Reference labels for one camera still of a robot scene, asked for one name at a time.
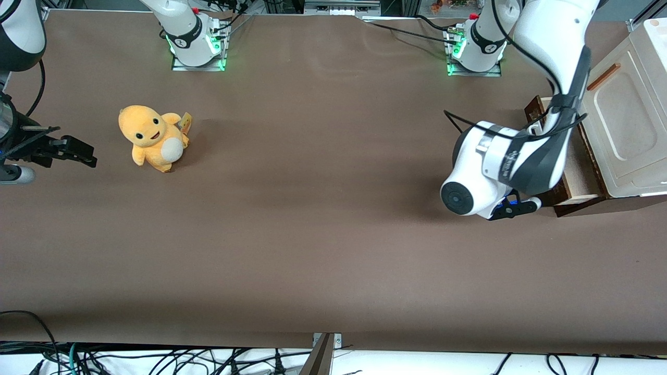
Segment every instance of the white belly patch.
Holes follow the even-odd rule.
[[[173,163],[183,155],[183,142],[178,138],[169,138],[162,144],[162,158]]]

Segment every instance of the plush toy arm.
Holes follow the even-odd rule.
[[[143,149],[137,146],[132,146],[132,160],[138,165],[143,165],[143,160],[146,158],[146,155],[143,152]]]

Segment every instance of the white floor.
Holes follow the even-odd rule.
[[[301,352],[304,349],[281,349],[282,354],[290,352]],[[231,350],[214,350],[218,362],[223,362],[231,354]],[[138,356],[146,354],[166,354],[169,351],[144,351],[144,352],[107,352],[104,354],[115,354],[120,356]],[[273,349],[253,349],[241,355],[237,360],[257,360],[271,358]],[[369,350],[337,350],[331,375],[348,375],[359,372],[359,375],[390,375],[390,374],[438,374],[438,375],[490,375],[493,374],[504,354],[484,353],[431,353],[431,352],[380,352]],[[204,358],[211,358],[208,353]],[[286,368],[302,365],[307,356],[293,356],[282,359]],[[593,357],[585,356],[560,356],[569,375],[589,375],[593,365]],[[26,375],[34,368],[42,357],[38,354],[14,354],[0,355],[0,375]],[[100,362],[112,375],[147,375],[153,368],[158,358],[119,359],[102,358]],[[205,360],[195,359],[194,362],[208,366],[209,372],[213,371],[213,364]],[[161,375],[171,374],[174,364],[166,368]],[[271,370],[267,364],[252,366],[242,372],[245,375],[265,374]],[[48,375],[57,371],[54,363],[44,363],[40,375]],[[69,375],[69,370],[63,368],[63,374]],[[203,366],[188,364],[178,372],[179,375],[204,375]],[[228,368],[222,375],[229,375]],[[505,364],[500,375],[550,375],[551,372],[546,365],[545,356],[513,354]],[[601,357],[595,375],[665,375],[667,374],[667,360],[654,359],[630,359]]]

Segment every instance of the robotic arm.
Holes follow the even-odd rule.
[[[167,34],[171,51],[184,65],[198,67],[221,53],[215,41],[224,38],[219,19],[204,13],[195,14],[184,0],[140,0],[157,17]]]
[[[40,62],[45,49],[37,0],[0,0],[0,70],[28,70]],[[24,115],[16,110],[11,97],[0,91],[0,185],[30,183],[35,179],[32,168],[5,165],[7,160],[22,159],[46,168],[51,167],[53,159],[96,166],[93,147],[70,135],[49,137],[47,134],[60,127],[43,127],[30,119],[34,107]]]
[[[597,5],[598,0],[526,2],[514,41],[554,87],[546,122],[544,127],[537,123],[517,131],[481,121],[463,132],[454,148],[454,170],[440,190],[451,211],[489,220],[512,218],[536,211],[540,201],[530,198],[510,204],[507,195],[535,195],[558,183],[590,71],[584,34]],[[466,35],[470,37],[458,57],[461,64],[476,71],[490,69],[498,60],[506,42],[504,31],[509,31],[518,9],[516,0],[491,0],[477,21],[467,21]]]

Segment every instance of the metal mount plate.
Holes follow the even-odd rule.
[[[317,345],[317,341],[319,340],[320,336],[322,336],[321,333],[313,334],[313,348],[315,348],[315,345]],[[333,348],[340,349],[342,347],[343,334],[333,334]]]
[[[500,59],[502,59],[502,53],[498,62],[494,65],[491,70],[479,73],[477,71],[470,71],[466,69],[461,63],[454,58],[454,55],[461,53],[462,49],[465,47],[464,42],[466,37],[464,36],[463,23],[457,24],[455,27],[450,27],[447,31],[442,32],[442,36],[445,40],[455,41],[456,44],[452,45],[445,43],[445,54],[447,55],[447,74],[448,75],[464,75],[468,77],[500,77]]]
[[[173,61],[171,62],[171,70],[173,71],[225,71],[227,68],[227,51],[229,50],[229,36],[231,34],[231,26],[229,26],[229,21],[222,21],[214,19],[215,28],[221,29],[216,33],[209,31],[207,37],[210,38],[211,48],[219,50],[219,53],[211,59],[208,63],[200,65],[198,67],[191,67],[183,64],[176,58],[176,55],[171,52],[173,55]]]

